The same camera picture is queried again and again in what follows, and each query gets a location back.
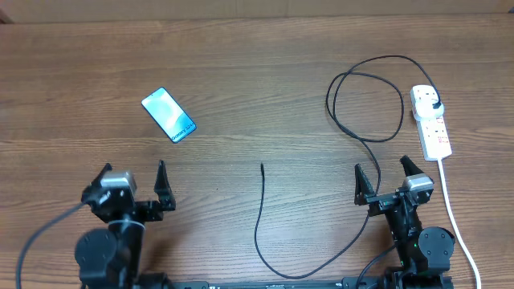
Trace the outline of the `Samsung Galaxy smartphone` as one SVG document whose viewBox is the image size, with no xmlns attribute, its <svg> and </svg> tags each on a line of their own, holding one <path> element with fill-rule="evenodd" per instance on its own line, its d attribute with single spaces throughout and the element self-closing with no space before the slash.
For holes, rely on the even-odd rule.
<svg viewBox="0 0 514 289">
<path fill-rule="evenodd" d="M 141 105 L 174 144 L 197 128 L 190 116 L 164 87 L 145 97 Z"/>
</svg>

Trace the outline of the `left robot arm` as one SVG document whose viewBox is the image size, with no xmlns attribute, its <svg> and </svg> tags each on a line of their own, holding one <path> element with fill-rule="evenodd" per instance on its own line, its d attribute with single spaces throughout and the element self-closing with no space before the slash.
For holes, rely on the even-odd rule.
<svg viewBox="0 0 514 289">
<path fill-rule="evenodd" d="M 141 274 L 142 243 L 147 222 L 160 222 L 176 210 L 165 162 L 158 164 L 153 201 L 137 201 L 133 173 L 112 170 L 106 164 L 82 192 L 81 201 L 105 228 L 83 234 L 75 246 L 83 288 L 171 288 L 165 273 Z"/>
</svg>

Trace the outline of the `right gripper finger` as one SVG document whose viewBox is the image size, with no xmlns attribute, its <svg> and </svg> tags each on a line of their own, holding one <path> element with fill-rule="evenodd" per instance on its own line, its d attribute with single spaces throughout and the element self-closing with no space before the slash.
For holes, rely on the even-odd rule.
<svg viewBox="0 0 514 289">
<path fill-rule="evenodd" d="M 423 171 L 407 155 L 404 155 L 400 159 L 400 162 L 407 177 L 423 173 Z"/>
<path fill-rule="evenodd" d="M 376 196 L 376 192 L 360 164 L 354 166 L 354 172 L 356 179 L 354 204 L 366 205 L 369 198 Z"/>
</svg>

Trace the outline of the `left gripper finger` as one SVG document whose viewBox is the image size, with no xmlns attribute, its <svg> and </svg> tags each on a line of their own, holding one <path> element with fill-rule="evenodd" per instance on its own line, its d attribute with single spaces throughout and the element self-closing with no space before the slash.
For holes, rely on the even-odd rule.
<svg viewBox="0 0 514 289">
<path fill-rule="evenodd" d="M 157 194 L 159 202 L 161 203 L 175 202 L 172 189 L 169 185 L 165 162 L 163 160 L 159 160 L 154 192 Z"/>
<path fill-rule="evenodd" d="M 96 178 L 92 181 L 91 187 L 93 188 L 100 188 L 101 187 L 101 180 L 103 179 L 104 175 L 112 171 L 112 166 L 110 163 L 106 163 L 105 166 L 102 168 L 100 173 L 96 176 Z"/>
</svg>

